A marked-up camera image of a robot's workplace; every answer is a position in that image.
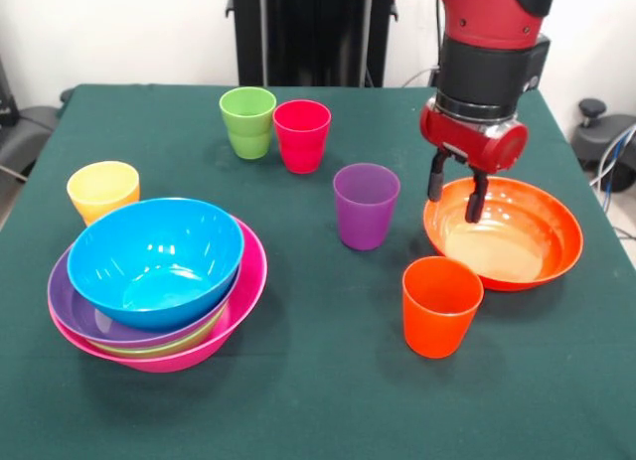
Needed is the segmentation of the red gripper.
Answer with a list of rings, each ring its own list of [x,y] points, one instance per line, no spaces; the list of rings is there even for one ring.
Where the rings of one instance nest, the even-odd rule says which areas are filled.
[[[426,102],[419,127],[437,151],[430,166],[428,199],[441,199],[444,164],[447,158],[454,158],[474,169],[474,190],[468,198],[465,221],[479,223],[488,193],[488,174],[508,170],[517,162],[528,142],[529,129],[516,117],[495,124],[459,120],[439,109],[434,99]]]

